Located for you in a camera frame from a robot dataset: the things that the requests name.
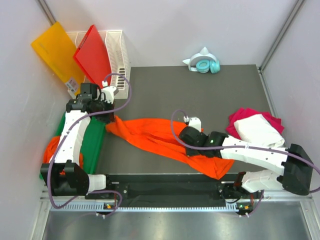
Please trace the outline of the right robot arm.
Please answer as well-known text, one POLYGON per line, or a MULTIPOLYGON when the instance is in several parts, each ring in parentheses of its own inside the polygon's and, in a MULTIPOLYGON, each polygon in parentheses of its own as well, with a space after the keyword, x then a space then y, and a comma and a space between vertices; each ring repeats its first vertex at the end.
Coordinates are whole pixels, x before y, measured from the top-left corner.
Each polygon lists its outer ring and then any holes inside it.
POLYGON ((310 193, 312 161, 300 145, 257 147, 222 132, 206 135, 191 126, 185 127, 178 137, 192 156, 218 157, 262 167, 261 171, 237 175, 233 192, 239 198, 262 190, 286 190, 299 196, 310 193))

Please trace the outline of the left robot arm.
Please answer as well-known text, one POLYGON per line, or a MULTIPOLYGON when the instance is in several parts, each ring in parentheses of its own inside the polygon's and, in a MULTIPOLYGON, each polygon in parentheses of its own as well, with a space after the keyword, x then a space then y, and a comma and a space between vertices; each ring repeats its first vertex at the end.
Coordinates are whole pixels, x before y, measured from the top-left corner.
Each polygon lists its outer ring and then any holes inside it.
POLYGON ((85 132, 92 118, 91 113, 102 112, 98 120, 109 123, 114 115, 115 95, 118 88, 108 83, 99 87, 95 83, 82 83, 80 93, 66 104, 65 122, 56 156, 43 163, 40 173, 53 196, 85 196, 96 191, 102 198, 109 198, 114 191, 103 174, 88 174, 80 163, 81 147, 85 132))

